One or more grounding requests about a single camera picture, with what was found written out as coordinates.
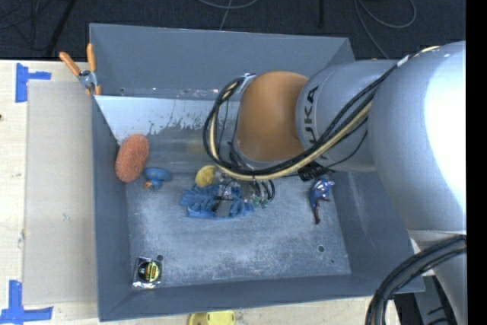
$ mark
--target yellow object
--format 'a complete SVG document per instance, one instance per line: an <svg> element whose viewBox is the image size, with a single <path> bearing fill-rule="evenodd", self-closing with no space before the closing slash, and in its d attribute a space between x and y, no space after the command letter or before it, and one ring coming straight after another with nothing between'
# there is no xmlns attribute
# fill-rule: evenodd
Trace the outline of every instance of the yellow object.
<svg viewBox="0 0 487 325"><path fill-rule="evenodd" d="M213 183L215 178L215 166L205 165L196 174L195 182L197 186L204 187Z"/></svg>
<svg viewBox="0 0 487 325"><path fill-rule="evenodd" d="M194 313L189 317L188 325L234 325L235 314L232 310Z"/></svg>

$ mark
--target gray bin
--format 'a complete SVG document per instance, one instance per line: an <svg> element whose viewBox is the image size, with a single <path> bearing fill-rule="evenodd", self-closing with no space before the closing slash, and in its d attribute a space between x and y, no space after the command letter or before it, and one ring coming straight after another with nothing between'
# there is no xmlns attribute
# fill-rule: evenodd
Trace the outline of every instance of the gray bin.
<svg viewBox="0 0 487 325"><path fill-rule="evenodd" d="M142 178L124 184L114 172L113 129L130 120L134 100L197 100L209 111L212 91L245 72L310 77L353 61L347 39L92 24L90 42L103 96L119 106L114 117L96 99L91 105L100 320L370 296L413 254L376 173L332 174L331 202L322 203L315 225L307 198L312 183L298 177L275 180L267 209L226 220L187 217L182 191L211 161L202 148L178 149L174 140L194 144L198 126L148 135L150 164L174 172L160 190L144 190ZM188 107L174 115L191 114ZM193 114L204 121L205 110ZM158 255L161 284L134 289L137 257ZM415 279L401 292L423 290Z"/></svg>

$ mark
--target black cable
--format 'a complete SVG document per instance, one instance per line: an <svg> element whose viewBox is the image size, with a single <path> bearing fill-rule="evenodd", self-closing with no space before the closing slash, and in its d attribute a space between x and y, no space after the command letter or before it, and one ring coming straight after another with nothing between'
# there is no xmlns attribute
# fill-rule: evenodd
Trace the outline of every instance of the black cable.
<svg viewBox="0 0 487 325"><path fill-rule="evenodd" d="M365 118L365 120L364 120L364 121L363 121L363 122L362 122L360 125L358 125L358 126L357 126L357 127L354 129L354 131L355 131L356 129L359 129L359 128L360 128L360 127L361 127L361 126L362 126L364 123L366 123L366 122L367 122L367 118ZM353 152L352 152L350 155L348 155L346 158L343 158L343 159L342 159L342 160L340 160L340 161L337 161L336 163L333 163L333 164L327 165L327 166L326 166L326 168L331 168L331 167L333 167L334 165L341 164L341 163L343 163L343 162L347 161L348 159L352 158L352 157L355 155L355 153L357 153L357 151L360 149L360 147L362 146L362 144L364 143L365 138L367 137L367 134L368 134L368 131L367 131L367 130L365 130L365 133L364 133L364 135L362 136L362 138L361 138L360 142L358 143L357 147L354 149L354 151L353 151Z"/></svg>
<svg viewBox="0 0 487 325"><path fill-rule="evenodd" d="M329 124L328 128L326 131L321 135L321 137L318 138L317 142L311 146L309 149L306 151L302 152L298 156L295 156L291 159L288 159L287 161L284 161L282 163L279 163L277 165L274 165L272 167L267 167L261 170L247 170L243 169L241 167L235 167L232 163L227 162L222 160L219 156L218 158L213 157L211 151L209 150L208 147L208 141L207 141L207 131L208 131L208 126L210 119L212 116L215 114L216 110L218 110L219 105L222 103L220 102L221 98L220 96L223 96L226 93L226 90L234 83L233 81L228 84L227 87L225 87L219 96L217 97L215 101L215 105L213 106L212 111L208 115L208 118L205 121L205 125L203 126L203 145L205 146L205 150L207 151L208 155L210 156L211 159L213 159L217 164L220 164L223 167L226 167L229 170L233 170L238 172L239 174L249 174L249 175L260 175L260 174L274 174L276 172L279 172L281 170L284 170L291 165L294 165L296 162L303 160L307 156L309 156L311 153L316 151L321 145L326 143L328 140L330 140L335 134L337 134L341 129L343 129L347 124L362 110L371 100L372 97L374 96L374 93L370 93L362 102L361 104L358 105L358 107L354 110L352 114L350 114L343 122L342 124L333 131L335 126L337 125L338 121L341 120L341 118L345 115L345 113L350 109L350 107L355 104L357 100L359 100L361 97L369 93L369 91L372 91L375 89L383 80L385 80L395 69L397 69L397 66L392 67L389 69L387 72L385 72L383 75L381 75L377 80L371 82L367 87L365 87L361 92L357 93L341 110L340 112L336 115L335 119Z"/></svg>
<svg viewBox="0 0 487 325"><path fill-rule="evenodd" d="M466 253L465 234L443 240L399 264L376 290L368 307L365 325L384 325L387 302L392 295L416 276L461 253Z"/></svg>
<svg viewBox="0 0 487 325"><path fill-rule="evenodd" d="M49 42L49 45L47 47L47 51L46 51L47 57L50 57L53 54L54 48L56 47L58 39L61 36L62 30L64 29L66 21L68 20L69 15L71 14L71 11L75 6L76 1L77 0L69 0L68 6L66 7L64 14L61 16L61 19L59 20L56 29L54 30L53 36L51 37L51 40Z"/></svg>
<svg viewBox="0 0 487 325"><path fill-rule="evenodd" d="M385 53L385 51L380 47L380 45L378 44L378 42L374 39L374 37L372 36L371 32L369 31L369 29L367 29L367 25L365 24L364 22L364 19L362 18L362 16L360 15L360 11L358 10L358 5L360 5L364 11L371 17L373 18L377 23L379 24L382 24L383 26L385 27L390 27L390 28L393 28L393 29L403 29L403 28L406 28L406 27L409 27L411 26L415 20L416 20L416 15L417 15L417 12L416 12L416 6L414 4L414 1L413 0L408 0L408 2L410 3L411 5L411 8L412 8L412 16L411 16L411 19L409 20L409 22L405 23L405 24L399 24L399 25L396 25L396 24L389 24L385 21L382 21L381 19L377 18L375 15L373 15L366 7L365 7L365 4L362 0L354 0L354 6L355 6L355 12L357 14L357 17L362 25L362 27L364 28L365 30L365 33L367 34L367 36L369 37L369 39L372 41L372 43L379 49L380 53L382 54L382 56L384 56L384 58L386 59L389 59L389 56Z"/></svg>

